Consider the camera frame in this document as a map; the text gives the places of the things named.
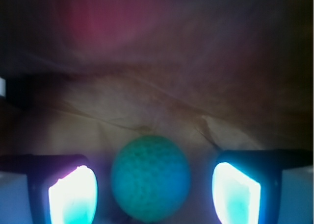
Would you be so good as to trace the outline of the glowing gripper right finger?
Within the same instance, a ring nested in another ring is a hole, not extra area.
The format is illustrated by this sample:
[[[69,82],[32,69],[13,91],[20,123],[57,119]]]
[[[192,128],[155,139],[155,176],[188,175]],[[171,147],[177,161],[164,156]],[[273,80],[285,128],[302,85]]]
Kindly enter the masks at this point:
[[[226,150],[212,174],[212,199],[222,224],[312,224],[310,150]]]

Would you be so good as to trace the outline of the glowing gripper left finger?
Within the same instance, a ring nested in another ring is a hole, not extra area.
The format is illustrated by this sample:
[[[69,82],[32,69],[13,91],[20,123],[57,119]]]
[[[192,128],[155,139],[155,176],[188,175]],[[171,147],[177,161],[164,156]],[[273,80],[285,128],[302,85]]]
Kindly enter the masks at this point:
[[[0,169],[26,175],[33,223],[93,222],[98,183],[84,155],[2,155]]]

